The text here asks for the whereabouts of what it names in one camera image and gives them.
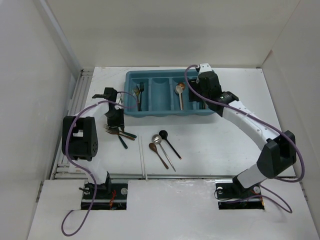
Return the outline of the copper spoon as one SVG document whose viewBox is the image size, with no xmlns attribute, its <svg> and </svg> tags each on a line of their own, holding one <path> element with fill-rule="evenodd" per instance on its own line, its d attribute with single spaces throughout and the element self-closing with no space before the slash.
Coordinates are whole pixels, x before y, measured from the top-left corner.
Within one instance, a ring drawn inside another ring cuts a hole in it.
<svg viewBox="0 0 320 240">
<path fill-rule="evenodd" d="M 185 84 L 184 84 L 183 82 L 180 82 L 180 83 L 178 83 L 177 85 L 180 85 L 180 86 L 182 87 L 183 91 L 184 91 L 184 89 L 185 89 Z"/>
</svg>

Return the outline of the white spoon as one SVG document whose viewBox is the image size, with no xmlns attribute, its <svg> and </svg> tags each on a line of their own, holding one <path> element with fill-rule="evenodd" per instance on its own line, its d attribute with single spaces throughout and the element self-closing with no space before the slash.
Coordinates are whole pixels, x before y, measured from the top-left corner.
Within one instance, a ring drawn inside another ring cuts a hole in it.
<svg viewBox="0 0 320 240">
<path fill-rule="evenodd" d="M 179 97 L 179 106 L 180 106 L 180 110 L 182 111 L 184 109 L 184 105 L 183 105 L 183 97 L 182 97 L 182 93 L 183 93 L 183 88 L 180 85 L 177 85 L 175 87 L 175 92 L 178 94 Z"/>
</svg>

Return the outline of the black spoon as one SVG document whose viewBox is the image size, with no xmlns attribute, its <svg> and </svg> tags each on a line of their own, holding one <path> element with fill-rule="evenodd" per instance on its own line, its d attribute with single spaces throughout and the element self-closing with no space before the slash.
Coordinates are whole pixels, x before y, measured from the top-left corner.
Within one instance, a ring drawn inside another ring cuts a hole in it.
<svg viewBox="0 0 320 240">
<path fill-rule="evenodd" d="M 177 155 L 177 157 L 181 160 L 182 157 L 180 156 L 180 154 L 176 151 L 176 149 L 173 147 L 173 145 L 169 142 L 168 140 L 168 132 L 166 130 L 160 130 L 159 131 L 159 135 L 160 137 L 165 140 L 167 142 L 167 144 L 169 145 L 169 147 L 173 150 L 173 152 Z"/>
</svg>

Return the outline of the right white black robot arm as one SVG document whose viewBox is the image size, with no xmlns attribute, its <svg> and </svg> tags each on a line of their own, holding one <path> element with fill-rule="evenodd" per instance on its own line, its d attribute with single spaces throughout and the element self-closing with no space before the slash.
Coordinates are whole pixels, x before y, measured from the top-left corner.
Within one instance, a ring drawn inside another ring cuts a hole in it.
<svg viewBox="0 0 320 240">
<path fill-rule="evenodd" d="M 214 71 L 199 73 L 196 79 L 186 82 L 196 100 L 205 101 L 210 110 L 237 126 L 261 151 L 257 162 L 227 185 L 228 193 L 243 197 L 251 187 L 276 178 L 296 163 L 295 135 L 275 129 L 251 113 L 235 94 L 223 91 Z"/>
</svg>

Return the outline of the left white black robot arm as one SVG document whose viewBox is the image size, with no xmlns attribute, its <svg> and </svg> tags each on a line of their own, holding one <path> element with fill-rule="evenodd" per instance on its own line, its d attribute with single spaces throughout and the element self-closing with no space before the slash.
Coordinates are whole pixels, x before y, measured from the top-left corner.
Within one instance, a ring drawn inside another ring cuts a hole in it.
<svg viewBox="0 0 320 240">
<path fill-rule="evenodd" d="M 96 121 L 106 117 L 107 126 L 113 133 L 125 127 L 122 93 L 106 87 L 102 94 L 95 94 L 92 105 L 75 115 L 68 115 L 62 121 L 62 153 L 71 164 L 83 170 L 89 184 L 84 192 L 95 192 L 100 198 L 111 195 L 112 186 L 109 173 L 100 166 L 97 157 L 99 141 Z"/>
</svg>

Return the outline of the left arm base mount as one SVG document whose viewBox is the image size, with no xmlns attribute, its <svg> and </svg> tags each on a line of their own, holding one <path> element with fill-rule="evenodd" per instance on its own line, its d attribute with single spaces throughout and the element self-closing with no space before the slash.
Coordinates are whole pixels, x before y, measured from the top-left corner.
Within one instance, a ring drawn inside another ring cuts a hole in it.
<svg viewBox="0 0 320 240">
<path fill-rule="evenodd" d="M 88 210 L 94 196 L 94 185 L 86 183 L 79 190 L 82 191 L 81 210 Z M 91 209 L 126 210 L 128 191 L 127 182 L 112 182 L 111 179 L 108 179 L 106 183 L 97 186 L 97 192 Z"/>
</svg>

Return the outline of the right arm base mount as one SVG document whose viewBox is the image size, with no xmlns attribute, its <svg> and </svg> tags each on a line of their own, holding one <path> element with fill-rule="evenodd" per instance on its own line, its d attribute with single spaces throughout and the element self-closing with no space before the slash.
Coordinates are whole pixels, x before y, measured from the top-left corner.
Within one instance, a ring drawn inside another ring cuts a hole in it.
<svg viewBox="0 0 320 240">
<path fill-rule="evenodd" d="M 261 188 L 258 184 L 238 190 L 232 182 L 217 182 L 214 196 L 219 210 L 264 210 Z"/>
</svg>

